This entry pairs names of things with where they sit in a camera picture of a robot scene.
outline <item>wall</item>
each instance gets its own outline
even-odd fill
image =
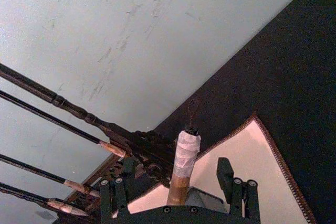
[[[0,0],[0,61],[124,128],[165,119],[291,0]],[[89,133],[95,128],[5,80],[16,95]],[[5,101],[1,153],[80,182],[108,153]],[[1,181],[64,198],[70,190],[0,164]],[[0,222],[49,223],[0,197]]]

